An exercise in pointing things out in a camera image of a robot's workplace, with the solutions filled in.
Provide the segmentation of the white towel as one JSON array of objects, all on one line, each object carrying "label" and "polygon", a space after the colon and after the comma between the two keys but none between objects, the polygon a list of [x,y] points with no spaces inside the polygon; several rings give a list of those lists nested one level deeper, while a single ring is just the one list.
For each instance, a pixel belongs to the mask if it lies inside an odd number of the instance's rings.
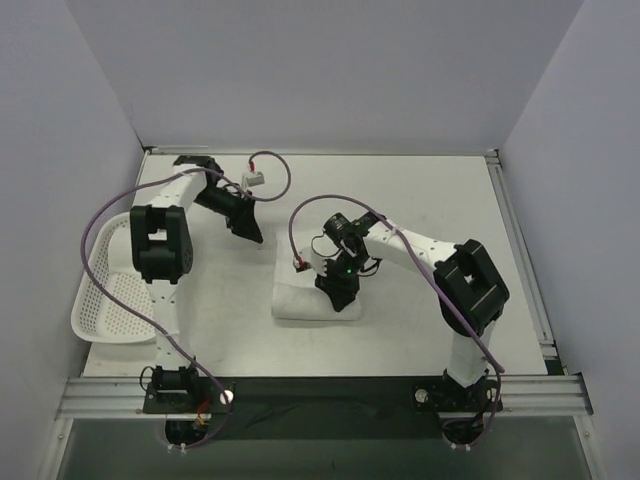
[{"label": "white towel", "polygon": [[271,300],[272,316],[292,321],[355,321],[361,317],[359,299],[355,299],[341,311],[335,311],[329,297],[315,287],[314,270],[297,273],[293,267],[286,227],[276,233],[277,250]]}]

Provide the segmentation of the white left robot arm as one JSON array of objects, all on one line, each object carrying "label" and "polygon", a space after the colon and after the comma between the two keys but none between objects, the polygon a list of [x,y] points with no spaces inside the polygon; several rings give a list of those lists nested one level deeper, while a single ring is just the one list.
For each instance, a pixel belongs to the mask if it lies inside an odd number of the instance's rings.
[{"label": "white left robot arm", "polygon": [[233,235],[261,244],[250,188],[263,184],[264,177],[249,161],[240,185],[232,192],[233,184],[218,185],[224,171],[209,156],[182,155],[173,167],[176,178],[149,203],[130,210],[129,227],[133,267],[146,283],[157,334],[149,396],[188,412],[207,400],[208,393],[195,360],[178,349],[183,278],[194,263],[187,212],[192,205],[200,205],[222,215]]}]

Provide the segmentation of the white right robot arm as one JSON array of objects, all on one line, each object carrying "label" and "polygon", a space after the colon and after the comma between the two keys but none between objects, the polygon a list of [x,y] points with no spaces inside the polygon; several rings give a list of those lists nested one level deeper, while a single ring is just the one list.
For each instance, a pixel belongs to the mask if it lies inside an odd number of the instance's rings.
[{"label": "white right robot arm", "polygon": [[316,272],[315,286],[336,311],[353,303],[367,262],[390,262],[422,275],[438,297],[445,323],[453,331],[451,355],[445,370],[450,378],[443,396],[452,408],[463,410],[479,398],[478,382],[489,365],[502,373],[489,351],[496,321],[510,292],[486,248],[470,239],[463,243],[436,240],[392,221],[367,213],[350,221],[337,213],[323,226],[323,234],[337,253],[325,256],[309,246],[301,255]]}]

